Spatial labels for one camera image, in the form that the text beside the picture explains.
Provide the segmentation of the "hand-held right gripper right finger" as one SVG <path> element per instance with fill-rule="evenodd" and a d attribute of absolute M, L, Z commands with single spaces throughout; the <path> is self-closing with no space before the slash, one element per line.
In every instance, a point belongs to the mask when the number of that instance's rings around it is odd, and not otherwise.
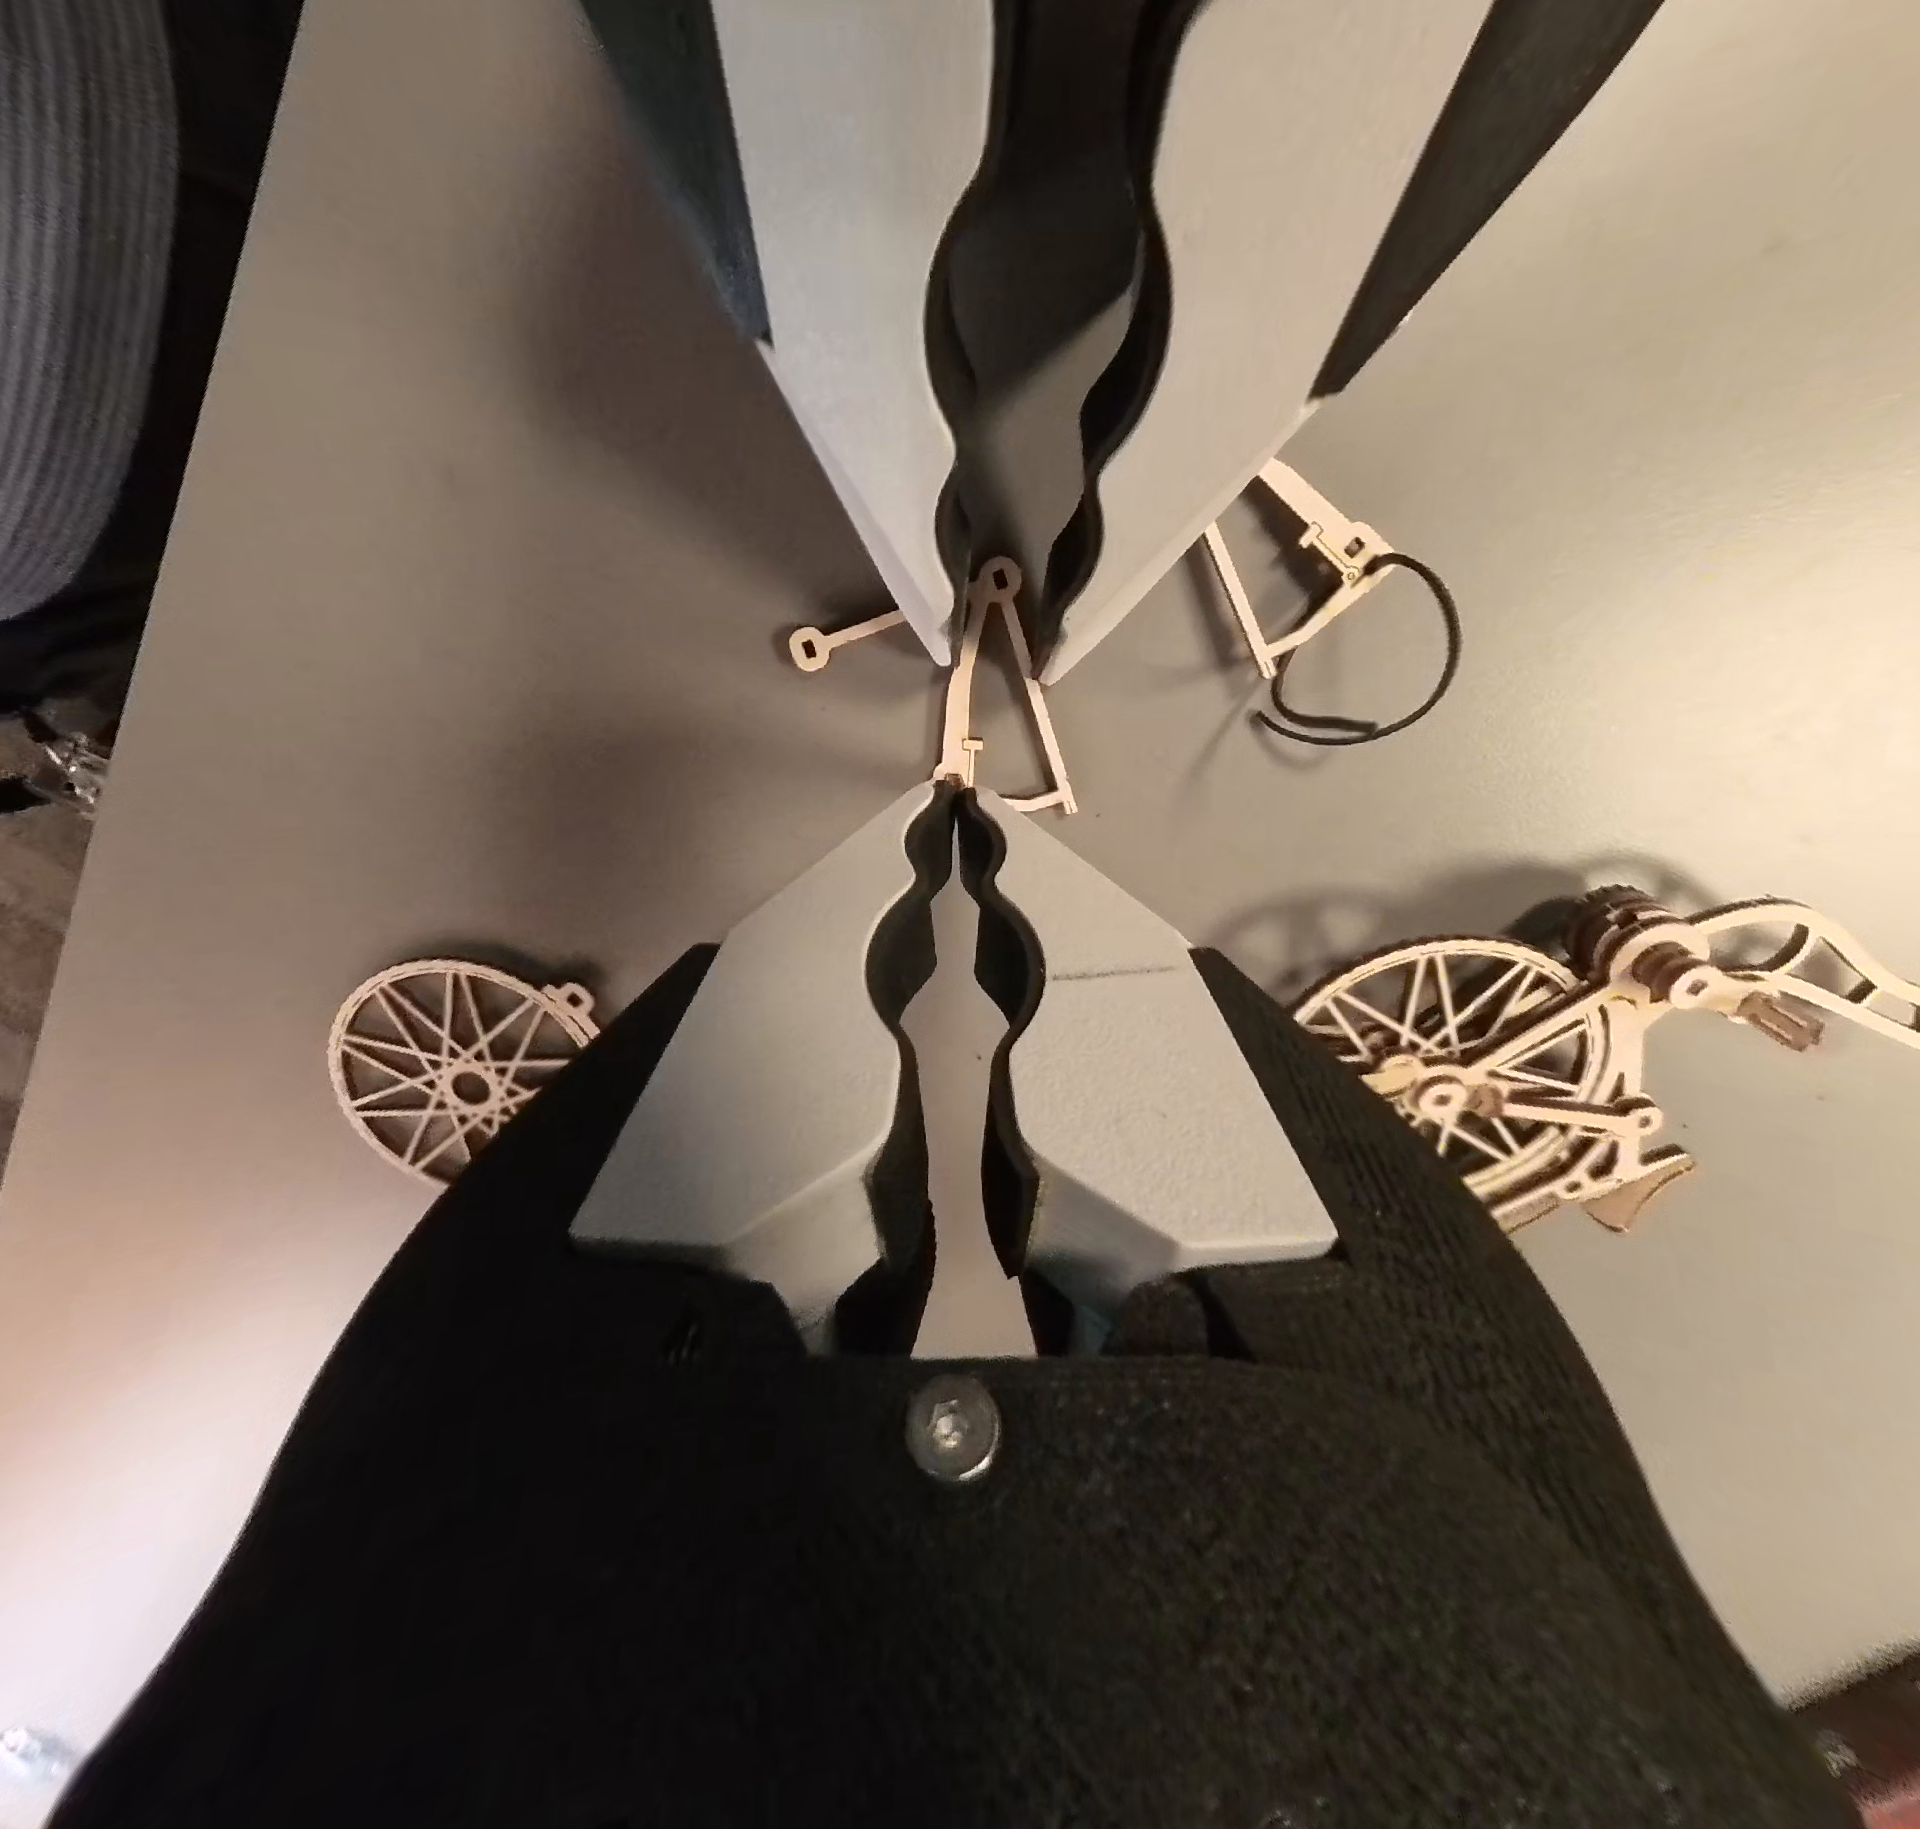
<path fill-rule="evenodd" d="M 1317 1260 L 1336 1226 L 1188 938 L 986 791 L 957 802 L 973 975 L 1004 1017 L 981 1185 L 1041 1354 L 1168 1276 Z"/>

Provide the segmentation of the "wooden spoked wheel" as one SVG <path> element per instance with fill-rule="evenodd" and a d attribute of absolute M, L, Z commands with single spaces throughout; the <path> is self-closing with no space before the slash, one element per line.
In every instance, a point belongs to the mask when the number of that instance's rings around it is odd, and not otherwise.
<path fill-rule="evenodd" d="M 386 1162 L 449 1187 L 599 1035 L 577 980 L 421 957 L 363 980 L 327 1039 L 332 1097 Z"/>

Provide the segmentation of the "wooden bicycle model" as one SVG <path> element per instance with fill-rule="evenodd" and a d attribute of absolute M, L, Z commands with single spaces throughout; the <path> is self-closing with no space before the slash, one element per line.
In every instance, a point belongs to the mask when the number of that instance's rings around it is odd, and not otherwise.
<path fill-rule="evenodd" d="M 1664 1140 L 1646 1043 L 1704 1015 L 1807 1053 L 1831 1021 L 1918 1046 L 1918 991 L 1825 911 L 1758 899 L 1680 912 L 1612 884 L 1547 947 L 1517 935 L 1395 944 L 1292 1004 L 1514 1235 L 1564 1209 L 1622 1233 L 1694 1169 Z"/>

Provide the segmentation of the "wooden bicycle frame part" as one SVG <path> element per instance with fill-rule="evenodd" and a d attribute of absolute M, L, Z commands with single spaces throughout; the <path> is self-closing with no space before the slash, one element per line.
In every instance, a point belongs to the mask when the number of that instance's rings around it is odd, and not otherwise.
<path fill-rule="evenodd" d="M 1008 809 L 1024 815 L 1054 810 L 1062 817 L 1079 813 L 1079 797 L 1070 781 L 1065 750 L 1048 707 L 1044 686 L 1039 678 L 1035 652 L 1020 614 L 1020 594 L 1024 591 L 1024 571 L 1010 556 L 989 558 L 967 584 L 962 609 L 962 631 L 957 653 L 948 664 L 942 695 L 941 749 L 933 771 L 933 781 L 952 783 L 964 788 L 976 788 L 981 778 L 981 761 L 986 743 L 975 729 L 975 678 L 983 639 L 993 621 L 1004 629 L 1012 664 L 1020 681 L 1029 724 L 1039 738 L 1041 756 L 1046 771 L 1046 785 L 1029 794 L 1004 797 Z"/>

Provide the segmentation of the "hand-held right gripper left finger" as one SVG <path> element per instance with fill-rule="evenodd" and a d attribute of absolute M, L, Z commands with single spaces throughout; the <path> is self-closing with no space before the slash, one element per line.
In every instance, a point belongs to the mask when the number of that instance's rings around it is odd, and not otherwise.
<path fill-rule="evenodd" d="M 938 1258 L 917 1053 L 957 788 L 911 791 L 737 924 L 573 1222 L 780 1294 L 817 1350 L 904 1354 Z"/>

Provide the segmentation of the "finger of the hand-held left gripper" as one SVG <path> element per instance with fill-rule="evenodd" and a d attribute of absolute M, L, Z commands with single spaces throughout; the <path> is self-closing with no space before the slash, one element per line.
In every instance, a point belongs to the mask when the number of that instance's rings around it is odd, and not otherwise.
<path fill-rule="evenodd" d="M 1139 293 L 1082 403 L 1082 493 L 1036 605 L 1062 680 L 1318 398 L 1334 338 L 1494 0 L 1148 0 Z"/>
<path fill-rule="evenodd" d="M 711 0 L 764 295 L 763 360 L 938 661 L 955 468 L 928 354 L 946 230 L 986 149 L 995 0 Z"/>

